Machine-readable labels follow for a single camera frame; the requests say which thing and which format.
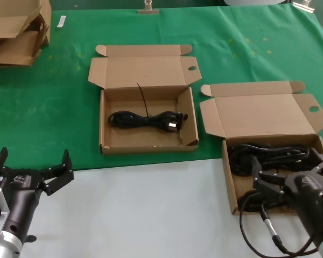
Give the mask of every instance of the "robotic arm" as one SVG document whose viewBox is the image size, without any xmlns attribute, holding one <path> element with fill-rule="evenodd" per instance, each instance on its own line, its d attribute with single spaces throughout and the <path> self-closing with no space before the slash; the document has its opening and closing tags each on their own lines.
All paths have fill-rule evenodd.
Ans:
<svg viewBox="0 0 323 258">
<path fill-rule="evenodd" d="M 242 226 L 243 211 L 246 211 L 248 199 L 253 198 L 259 198 L 261 217 L 271 233 L 275 245 L 283 253 L 289 255 L 285 257 L 307 255 L 317 250 L 323 257 L 323 155 L 312 148 L 306 162 L 313 164 L 311 170 L 284 175 L 263 171 L 257 157 L 251 156 L 251 175 L 254 178 L 253 187 L 256 191 L 250 197 L 245 198 L 241 206 L 240 226 L 245 241 L 260 257 L 267 256 L 261 255 L 252 248 Z M 269 207 L 287 205 L 296 211 L 306 231 L 311 236 L 308 243 L 300 251 L 291 253 L 282 245 L 281 239 L 273 228 L 265 208 L 268 205 Z M 305 252 L 311 242 L 314 243 L 317 250 Z"/>
<path fill-rule="evenodd" d="M 60 165 L 43 170 L 11 169 L 4 165 L 8 151 L 0 152 L 0 258 L 17 258 L 23 244 L 36 241 L 27 235 L 42 192 L 52 195 L 74 179 L 65 150 Z"/>
</svg>

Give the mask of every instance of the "hole in box flap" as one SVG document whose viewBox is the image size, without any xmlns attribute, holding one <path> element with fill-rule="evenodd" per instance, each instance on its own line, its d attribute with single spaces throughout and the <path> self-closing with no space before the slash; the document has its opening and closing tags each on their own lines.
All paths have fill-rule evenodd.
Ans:
<svg viewBox="0 0 323 258">
<path fill-rule="evenodd" d="M 310 112 L 316 113 L 319 111 L 319 107 L 318 106 L 310 106 L 310 108 L 308 110 Z"/>
</svg>

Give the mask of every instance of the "white table surface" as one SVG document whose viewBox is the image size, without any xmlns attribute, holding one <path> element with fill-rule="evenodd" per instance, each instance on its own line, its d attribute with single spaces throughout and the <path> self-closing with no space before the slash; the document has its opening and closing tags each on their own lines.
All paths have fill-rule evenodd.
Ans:
<svg viewBox="0 0 323 258">
<path fill-rule="evenodd" d="M 308 239 L 296 216 L 271 220 L 290 251 Z M 259 215 L 244 227 L 260 252 L 283 256 Z M 29 233 L 22 258 L 257 257 L 230 214 L 221 159 L 77 171 L 43 194 Z"/>
</svg>

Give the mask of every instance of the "stacked cardboard box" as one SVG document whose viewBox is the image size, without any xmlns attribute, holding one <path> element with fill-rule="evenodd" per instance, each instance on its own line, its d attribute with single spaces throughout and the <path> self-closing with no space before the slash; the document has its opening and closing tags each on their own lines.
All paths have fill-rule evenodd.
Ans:
<svg viewBox="0 0 323 258">
<path fill-rule="evenodd" d="M 30 66 L 50 42 L 49 0 L 0 0 L 0 66 Z"/>
</svg>

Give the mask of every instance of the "wire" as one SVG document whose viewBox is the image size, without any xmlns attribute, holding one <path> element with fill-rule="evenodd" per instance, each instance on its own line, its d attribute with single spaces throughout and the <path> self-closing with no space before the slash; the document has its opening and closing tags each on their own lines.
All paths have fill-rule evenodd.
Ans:
<svg viewBox="0 0 323 258">
<path fill-rule="evenodd" d="M 165 111 L 156 116 L 151 116 L 148 113 L 146 100 L 142 88 L 139 83 L 141 95 L 146 108 L 146 117 L 139 116 L 130 111 L 118 111 L 112 113 L 108 118 L 108 123 L 113 127 L 118 128 L 136 128 L 143 126 L 153 126 L 164 130 L 165 132 L 179 131 L 182 128 L 183 114 L 180 112 Z"/>
<path fill-rule="evenodd" d="M 141 92 L 142 98 L 144 99 L 145 108 L 146 108 L 146 117 L 148 118 L 148 117 L 149 117 L 149 113 L 148 113 L 148 111 L 147 111 L 147 105 L 146 105 L 146 100 L 145 100 L 144 93 L 142 92 L 142 89 L 141 89 L 140 85 L 139 85 L 138 83 L 136 83 L 136 84 L 139 86 L 139 89 L 140 89 L 140 92 Z"/>
<path fill-rule="evenodd" d="M 250 201 L 251 198 L 253 197 L 256 197 L 257 195 L 261 195 L 261 193 L 257 192 L 257 193 L 253 193 L 249 196 L 247 196 L 242 204 L 242 208 L 241 208 L 241 212 L 240 212 L 240 215 L 239 215 L 239 227 L 241 229 L 241 232 L 242 232 L 242 235 L 243 235 L 243 238 L 245 240 L 245 242 L 247 243 L 247 245 L 249 246 L 249 248 L 255 253 L 257 254 L 259 257 L 261 258 L 294 258 L 294 257 L 297 257 L 297 256 L 305 256 L 305 255 L 309 255 L 309 254 L 313 254 L 315 253 L 317 250 L 316 249 L 313 249 L 311 251 L 305 251 L 309 246 L 310 244 L 312 243 L 313 239 L 315 238 L 315 236 L 319 233 L 319 231 L 323 228 L 323 219 L 321 221 L 321 224 L 319 225 L 319 227 L 316 228 L 316 230 L 313 232 L 313 234 L 310 236 L 310 238 L 308 239 L 308 241 L 304 244 L 304 246 L 297 252 L 295 253 L 292 253 L 292 252 L 289 252 L 285 247 L 283 247 L 284 249 L 281 250 L 282 252 L 286 252 L 286 254 L 288 254 L 288 256 L 266 256 L 266 255 L 263 255 L 261 254 L 259 251 L 257 251 L 253 246 L 252 244 L 249 242 L 246 234 L 245 234 L 245 231 L 244 231 L 244 228 L 243 228 L 243 213 L 244 213 L 244 209 L 245 209 L 245 206 L 247 205 L 248 201 Z"/>
<path fill-rule="evenodd" d="M 231 171 L 238 176 L 251 176 L 251 158 L 255 156 L 263 170 L 287 169 L 304 171 L 313 168 L 308 164 L 310 150 L 303 146 L 272 147 L 258 144 L 240 144 L 230 149 Z"/>
</svg>

